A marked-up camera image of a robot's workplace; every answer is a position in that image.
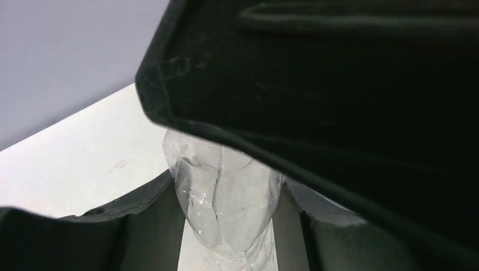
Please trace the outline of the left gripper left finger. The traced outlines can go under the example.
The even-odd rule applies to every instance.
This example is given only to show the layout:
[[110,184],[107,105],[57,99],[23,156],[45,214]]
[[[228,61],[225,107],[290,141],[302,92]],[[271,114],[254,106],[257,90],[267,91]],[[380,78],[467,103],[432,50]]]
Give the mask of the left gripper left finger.
[[185,216],[165,171],[81,216],[1,208],[2,270],[176,270]]

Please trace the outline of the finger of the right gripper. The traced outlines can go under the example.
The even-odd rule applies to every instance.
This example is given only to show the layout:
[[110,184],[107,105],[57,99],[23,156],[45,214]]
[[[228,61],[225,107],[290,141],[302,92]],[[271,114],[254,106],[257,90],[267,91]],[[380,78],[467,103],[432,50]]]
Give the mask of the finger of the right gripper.
[[170,1],[135,83],[152,122],[478,269],[477,1]]

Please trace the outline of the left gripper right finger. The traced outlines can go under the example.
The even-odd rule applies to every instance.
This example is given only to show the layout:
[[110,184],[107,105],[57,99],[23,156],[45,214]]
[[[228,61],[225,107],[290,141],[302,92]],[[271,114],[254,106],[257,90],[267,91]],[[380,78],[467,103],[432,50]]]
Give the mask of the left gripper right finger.
[[273,215],[279,270],[424,270],[395,236],[288,179]]

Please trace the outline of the clear plastic bottle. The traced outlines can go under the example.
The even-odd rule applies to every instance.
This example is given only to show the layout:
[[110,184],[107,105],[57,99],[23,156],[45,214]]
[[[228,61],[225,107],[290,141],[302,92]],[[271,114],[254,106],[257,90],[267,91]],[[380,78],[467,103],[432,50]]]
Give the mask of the clear plastic bottle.
[[206,270],[276,270],[272,217],[285,175],[247,154],[174,130],[163,151]]

